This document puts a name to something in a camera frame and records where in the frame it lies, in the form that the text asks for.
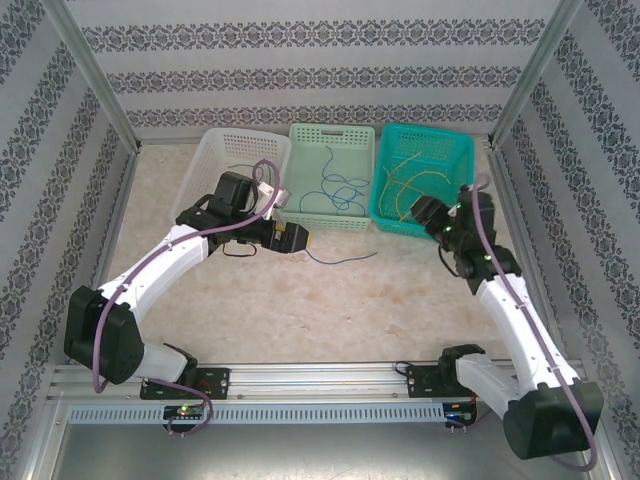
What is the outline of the white plastic basket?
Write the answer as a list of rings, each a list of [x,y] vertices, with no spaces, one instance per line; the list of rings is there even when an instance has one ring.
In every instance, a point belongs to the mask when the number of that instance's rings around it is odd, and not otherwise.
[[[269,132],[240,128],[212,128],[202,137],[178,190],[169,218],[174,221],[205,194],[212,194],[220,176],[234,171],[251,175],[253,165],[271,161],[284,177],[291,140]]]

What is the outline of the teal plastic basket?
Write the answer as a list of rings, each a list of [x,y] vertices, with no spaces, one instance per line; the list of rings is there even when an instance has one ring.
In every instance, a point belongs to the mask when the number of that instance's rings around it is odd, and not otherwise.
[[[411,217],[412,205],[422,196],[453,204],[474,173],[470,136],[389,124],[381,135],[369,216],[381,232],[426,239],[424,228]]]

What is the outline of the light green plastic basket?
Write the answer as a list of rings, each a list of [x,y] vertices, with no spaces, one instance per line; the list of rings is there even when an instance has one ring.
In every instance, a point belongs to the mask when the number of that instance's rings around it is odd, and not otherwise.
[[[365,126],[295,123],[284,172],[291,199],[286,222],[308,230],[364,232],[375,166],[375,130]]]

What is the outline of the small circuit board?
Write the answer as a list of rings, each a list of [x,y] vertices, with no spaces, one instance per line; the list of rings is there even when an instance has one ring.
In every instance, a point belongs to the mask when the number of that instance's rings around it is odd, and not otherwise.
[[[201,404],[183,404],[180,406],[165,406],[163,411],[163,420],[174,421],[201,421],[205,414],[204,407]]]
[[[446,423],[455,428],[469,427],[478,419],[478,405],[476,400],[464,403],[444,403]]]

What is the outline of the grey metal panel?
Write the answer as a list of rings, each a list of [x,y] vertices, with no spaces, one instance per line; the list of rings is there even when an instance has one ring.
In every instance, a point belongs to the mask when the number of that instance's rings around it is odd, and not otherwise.
[[[623,480],[606,441],[581,474],[518,459],[501,422],[216,424],[185,439],[140,406],[48,406],[20,480]]]

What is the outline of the aluminium side rail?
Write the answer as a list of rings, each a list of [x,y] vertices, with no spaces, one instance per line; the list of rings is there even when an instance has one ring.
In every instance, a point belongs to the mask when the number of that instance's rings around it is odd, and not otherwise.
[[[115,177],[112,178],[113,172],[108,169],[106,176],[102,178],[102,189],[95,190],[95,183],[91,184],[92,197],[85,194],[82,199],[81,207],[83,214],[91,221],[86,235],[85,243],[81,253],[83,260],[93,260],[94,264],[90,271],[83,273],[81,280],[76,280],[69,297],[69,306],[65,315],[65,335],[63,341],[64,347],[64,364],[79,365],[68,352],[68,324],[71,319],[72,305],[75,300],[76,293],[81,288],[93,290],[99,286],[108,273],[115,251],[117,236],[119,234],[126,199],[131,189],[133,175],[139,152],[132,152],[115,171]]]
[[[507,172],[506,165],[504,164],[503,156],[500,151],[496,151],[491,147],[485,148],[485,154],[492,182],[501,203],[514,252],[523,270],[532,303],[536,307],[541,320],[549,330],[550,336],[554,340],[560,353],[565,354],[565,345],[558,329],[552,304],[549,301],[549,296],[538,268],[538,262],[534,255],[525,218],[521,212],[515,190]]]

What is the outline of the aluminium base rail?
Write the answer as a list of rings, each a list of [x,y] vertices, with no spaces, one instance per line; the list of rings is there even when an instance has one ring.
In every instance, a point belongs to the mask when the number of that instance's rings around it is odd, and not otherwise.
[[[388,362],[308,364],[227,364],[228,403],[358,403],[405,400],[407,381]],[[48,401],[73,404],[133,403],[140,399],[140,379],[94,392],[91,372],[79,365],[54,370]]]

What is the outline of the aluminium frame post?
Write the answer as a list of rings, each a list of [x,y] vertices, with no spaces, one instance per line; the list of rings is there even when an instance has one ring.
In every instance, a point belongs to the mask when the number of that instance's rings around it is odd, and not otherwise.
[[[495,128],[488,137],[492,149],[504,142],[582,3],[583,0],[559,0],[513,92],[505,103]]]
[[[40,2],[88,85],[105,110],[119,138],[129,151],[138,152],[140,140],[107,75],[100,67],[81,28],[73,18],[66,0],[40,0]]]

